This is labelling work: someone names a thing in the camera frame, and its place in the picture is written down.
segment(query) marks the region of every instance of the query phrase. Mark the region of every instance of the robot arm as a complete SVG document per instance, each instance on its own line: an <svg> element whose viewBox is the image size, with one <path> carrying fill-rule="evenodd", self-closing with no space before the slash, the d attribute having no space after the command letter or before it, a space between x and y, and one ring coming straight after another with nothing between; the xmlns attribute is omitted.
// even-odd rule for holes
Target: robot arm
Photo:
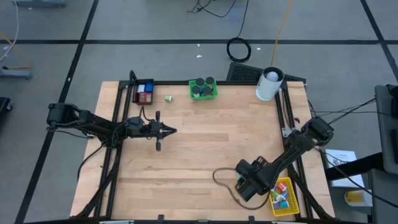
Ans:
<svg viewBox="0 0 398 224"><path fill-rule="evenodd" d="M293 130L284 144L287 150L273 162L259 156L249 164L244 159L236 165L239 178L235 189L244 201L255 194L264 195L274 186L280 172L315 146L324 146L333 137L334 129L321 118L313 118L301 130Z"/></svg>
<svg viewBox="0 0 398 224"><path fill-rule="evenodd" d="M170 134L176 133L175 128L168 127L160 122L160 111L156 111L155 119L149 119L148 124L140 116L132 117L123 122L112 122L92 114L88 110L81 110L73 104L49 104L47 124L49 129L75 128L84 135L97 136L108 147L116 147L120 140L130 138L156 138L156 150L160 151L160 142Z"/></svg>

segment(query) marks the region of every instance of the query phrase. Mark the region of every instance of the gray floor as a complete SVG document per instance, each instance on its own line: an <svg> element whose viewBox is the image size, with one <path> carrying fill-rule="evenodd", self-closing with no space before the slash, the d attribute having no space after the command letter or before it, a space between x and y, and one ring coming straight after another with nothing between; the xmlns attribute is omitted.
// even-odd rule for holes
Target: gray floor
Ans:
<svg viewBox="0 0 398 224"><path fill-rule="evenodd" d="M65 9L20 9L20 38L78 40L92 2L69 0ZM231 14L223 19L204 12L187 13L195 2L99 0L88 39L228 39L239 32L244 0L238 0ZM215 1L209 9L223 13L230 2ZM396 1L367 2L384 38L398 39ZM242 37L275 39L287 4L288 0L250 0ZM9 1L0 2L0 19L12 19L14 13ZM0 31L13 38L15 24L2 24ZM360 1L354 0L295 1L281 38L377 40ZM19 47L33 59L34 77L30 81L0 80L0 96L14 102L14 110L8 114L0 135L1 223L15 220L44 141L47 105L58 100L76 50L72 44ZM156 80L208 75L225 80L230 63L225 48L225 44L85 45L67 102L93 111L101 82L124 80L130 69L139 78ZM388 48L398 57L398 45ZM246 64L268 66L273 45L252 44L252 49ZM234 45L232 51L234 55L245 54L242 45ZM24 63L14 52L1 66ZM360 104L374 96L375 85L397 83L380 45L279 45L275 65L308 80L308 99L318 111ZM363 108L370 110L375 110L375 105ZM354 150L358 157L381 150L375 114L352 114L333 127L335 137L328 148ZM84 140L55 134L27 222L68 217L85 145ZM365 215L344 203L344 192L345 189L331 189L337 217L366 221Z"/></svg>

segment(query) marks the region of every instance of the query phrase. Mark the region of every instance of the wooden table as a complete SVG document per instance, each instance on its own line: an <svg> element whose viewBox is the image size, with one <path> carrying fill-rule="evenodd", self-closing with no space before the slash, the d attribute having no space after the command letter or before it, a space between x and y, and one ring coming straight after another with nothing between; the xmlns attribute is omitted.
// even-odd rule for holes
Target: wooden table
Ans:
<svg viewBox="0 0 398 224"><path fill-rule="evenodd" d="M303 83L288 86L294 117L301 121L296 123L299 128L311 117L307 97ZM103 82L95 114L112 118L117 87L118 82ZM235 167L240 159L251 162L263 156L273 161L283 152L275 101L258 100L255 88L219 86L216 99L194 102L186 85L156 85L153 105L145 106L146 116L152 118L160 110L161 120L178 132L162 141L161 152L155 150L154 139L124 141L112 218L156 220L163 214L166 220L248 220L249 215L256 220L294 220L293 215L275 217L269 203L255 211L239 207L228 191L211 178L214 169ZM166 103L165 95L172 95L174 101ZM128 117L137 116L138 112L139 107L131 104ZM89 140L85 156L99 145L97 139ZM80 212L98 189L104 152L100 151L82 168L71 215ZM306 152L302 159L309 190L334 216L319 153ZM287 176L287 171L280 176ZM237 174L224 171L216 178L233 187ZM106 192L102 214L107 197ZM259 205L264 197L256 195L247 205ZM297 197L304 217L299 190Z"/></svg>

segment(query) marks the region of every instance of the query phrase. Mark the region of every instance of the green basket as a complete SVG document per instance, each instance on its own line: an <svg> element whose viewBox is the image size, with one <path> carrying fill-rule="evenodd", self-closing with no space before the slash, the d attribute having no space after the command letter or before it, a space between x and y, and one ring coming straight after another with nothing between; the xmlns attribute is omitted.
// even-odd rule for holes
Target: green basket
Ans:
<svg viewBox="0 0 398 224"><path fill-rule="evenodd" d="M216 96L217 96L217 83L216 83L216 80L214 80L214 83L213 83L213 92L212 92L211 96L193 97L192 87L194 87L196 84L197 84L196 80L190 80L189 81L189 92L191 94L191 99L196 101L196 100L212 100L212 99L216 98Z"/></svg>

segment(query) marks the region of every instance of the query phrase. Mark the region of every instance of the yellow basket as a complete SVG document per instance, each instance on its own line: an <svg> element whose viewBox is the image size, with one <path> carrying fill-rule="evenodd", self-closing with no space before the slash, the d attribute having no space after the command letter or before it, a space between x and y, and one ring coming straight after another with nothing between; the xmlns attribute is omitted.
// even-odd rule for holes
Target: yellow basket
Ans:
<svg viewBox="0 0 398 224"><path fill-rule="evenodd" d="M278 180L276 181L276 184L279 184L279 183L284 184L287 187L287 190L289 191L289 196L286 199L286 201L289 203L289 207L288 208L280 208L280 209L275 210L274 206L272 204L274 199L272 198L272 195L270 194L269 200L271 201L271 208L272 208L272 212L274 213L274 215L276 217L279 217L279 216L284 216L284 215L294 215L294 214L300 213L299 205L297 204L296 195L294 194L293 185L292 185L292 181L290 181L290 178L288 178L288 177L278 178Z"/></svg>

